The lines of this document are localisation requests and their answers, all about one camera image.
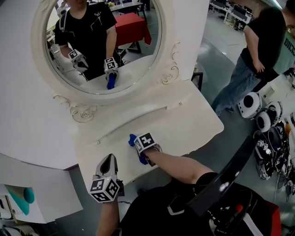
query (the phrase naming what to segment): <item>red table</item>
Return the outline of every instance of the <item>red table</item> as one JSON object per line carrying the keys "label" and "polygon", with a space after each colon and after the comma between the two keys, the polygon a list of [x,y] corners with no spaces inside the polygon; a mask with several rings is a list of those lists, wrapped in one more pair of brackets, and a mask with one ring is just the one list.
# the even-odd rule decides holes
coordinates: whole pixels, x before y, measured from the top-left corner
{"label": "red table", "polygon": [[135,13],[128,13],[115,17],[116,31],[117,31],[117,43],[116,47],[124,45],[126,43],[134,43],[141,41],[144,38],[144,42],[148,45],[151,44],[152,38],[148,31],[147,23],[144,19],[137,16]]}

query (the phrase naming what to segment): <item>black backpack strap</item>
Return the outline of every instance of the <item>black backpack strap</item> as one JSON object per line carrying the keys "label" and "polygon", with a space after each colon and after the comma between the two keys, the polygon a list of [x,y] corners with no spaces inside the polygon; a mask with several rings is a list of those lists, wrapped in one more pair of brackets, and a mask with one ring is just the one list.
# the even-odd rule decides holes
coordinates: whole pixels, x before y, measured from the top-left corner
{"label": "black backpack strap", "polygon": [[68,15],[68,11],[65,14],[63,14],[61,18],[59,19],[59,29],[61,30],[61,32],[65,31],[65,22],[66,22],[67,15]]}

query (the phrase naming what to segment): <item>round mirror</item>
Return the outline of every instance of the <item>round mirror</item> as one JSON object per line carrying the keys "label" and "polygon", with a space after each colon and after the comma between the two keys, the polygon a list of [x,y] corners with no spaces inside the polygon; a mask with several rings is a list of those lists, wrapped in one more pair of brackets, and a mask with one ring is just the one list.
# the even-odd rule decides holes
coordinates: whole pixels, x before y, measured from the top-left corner
{"label": "round mirror", "polygon": [[122,91],[154,62],[161,40],[158,16],[152,0],[58,0],[45,35],[49,61],[78,90]]}

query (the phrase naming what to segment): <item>person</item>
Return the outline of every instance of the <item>person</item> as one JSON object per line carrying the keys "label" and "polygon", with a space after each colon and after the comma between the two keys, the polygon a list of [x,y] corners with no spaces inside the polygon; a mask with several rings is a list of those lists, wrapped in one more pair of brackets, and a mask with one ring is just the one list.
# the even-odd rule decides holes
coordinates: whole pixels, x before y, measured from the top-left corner
{"label": "person", "polygon": [[285,40],[282,46],[280,56],[275,66],[265,75],[254,89],[253,92],[259,92],[267,83],[273,81],[279,75],[283,74],[290,68],[295,68],[295,27],[288,26]]}
{"label": "person", "polygon": [[274,67],[287,25],[295,25],[294,0],[288,0],[283,10],[274,7],[263,9],[259,17],[245,27],[247,47],[237,60],[230,83],[212,103],[218,116],[224,109],[233,112],[232,107],[251,92]]}
{"label": "person", "polygon": [[56,12],[59,18],[61,18],[61,16],[66,12],[66,3],[64,1],[60,4],[60,7],[56,9]]}
{"label": "person", "polygon": [[104,74],[104,60],[118,59],[116,19],[105,2],[89,4],[86,0],[65,0],[70,9],[55,25],[55,43],[63,56],[76,49],[86,57],[87,80]]}
{"label": "person", "polygon": [[[144,154],[174,179],[164,187],[154,188],[139,195],[131,203],[121,222],[118,200],[104,203],[96,236],[213,236],[209,218],[197,217],[196,213],[186,207],[186,203],[200,193],[217,176],[217,173],[194,159],[161,153],[156,147],[145,150]],[[235,199],[236,191],[246,189],[248,188],[233,183],[226,194],[232,195]],[[251,218],[262,235],[270,236],[271,215],[266,202],[258,194],[251,192],[253,197],[258,199]],[[168,206],[172,207],[172,202],[176,203],[173,205],[174,212],[182,210],[184,212],[171,214]],[[234,235],[251,235],[247,233],[247,228],[240,228]]]}

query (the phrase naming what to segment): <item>forearm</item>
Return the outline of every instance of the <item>forearm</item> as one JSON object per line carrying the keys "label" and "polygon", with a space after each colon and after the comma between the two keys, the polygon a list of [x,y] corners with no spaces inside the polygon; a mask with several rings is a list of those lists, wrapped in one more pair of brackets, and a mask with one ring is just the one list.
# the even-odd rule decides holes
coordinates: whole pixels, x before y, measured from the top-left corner
{"label": "forearm", "polygon": [[60,47],[60,52],[61,54],[66,57],[66,58],[69,58],[69,53],[71,52],[72,50],[69,48],[69,47]]}
{"label": "forearm", "polygon": [[113,56],[116,42],[117,42],[116,30],[109,31],[106,36],[106,58],[110,58]]}
{"label": "forearm", "polygon": [[259,60],[259,55],[258,55],[259,37],[254,33],[254,31],[249,26],[246,26],[244,32],[245,32],[247,47],[249,49],[252,61],[253,62],[258,61]]}
{"label": "forearm", "polygon": [[145,154],[170,176],[183,183],[195,184],[203,174],[213,172],[191,158],[171,156],[155,149],[148,149]]}
{"label": "forearm", "polygon": [[111,236],[119,225],[118,201],[104,203],[96,236]]}

